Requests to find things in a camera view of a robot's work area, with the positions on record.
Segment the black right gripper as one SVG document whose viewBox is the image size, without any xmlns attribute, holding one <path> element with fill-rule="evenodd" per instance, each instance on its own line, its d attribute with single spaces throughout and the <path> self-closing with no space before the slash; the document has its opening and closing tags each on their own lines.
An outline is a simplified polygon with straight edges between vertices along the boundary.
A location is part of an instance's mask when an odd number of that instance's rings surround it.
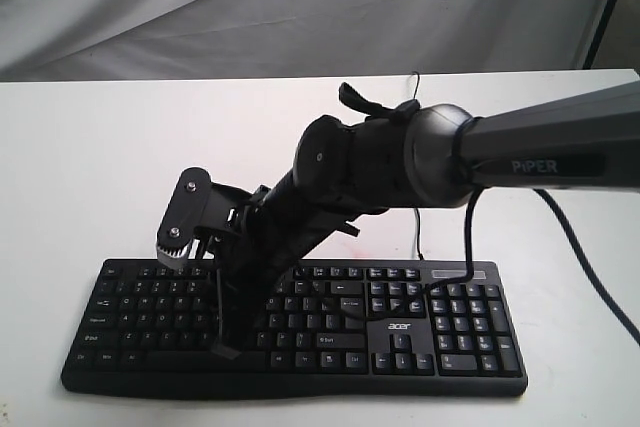
<svg viewBox="0 0 640 427">
<path fill-rule="evenodd" d="M 215 270 L 217 336 L 212 353 L 235 360 L 251 337 L 273 285 L 332 233 L 346 229 L 358 210 L 307 199 L 291 171 L 271 189 L 261 187 L 236 204 L 238 237 Z"/>
</svg>

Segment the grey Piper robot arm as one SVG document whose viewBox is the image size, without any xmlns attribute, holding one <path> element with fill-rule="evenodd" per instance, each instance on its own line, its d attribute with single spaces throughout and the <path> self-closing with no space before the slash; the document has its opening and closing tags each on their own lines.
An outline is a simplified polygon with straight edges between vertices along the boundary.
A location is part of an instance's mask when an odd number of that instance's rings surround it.
<svg viewBox="0 0 640 427">
<path fill-rule="evenodd" d="M 218 355 L 237 357 L 283 273 L 360 216 L 392 208 L 472 211 L 484 190 L 497 187 L 540 195 L 639 187 L 637 83 L 486 117 L 414 99 L 389 108 L 348 84 L 339 99 L 364 120 L 319 117 L 281 180 L 230 207 L 234 234 L 217 253 Z"/>
</svg>

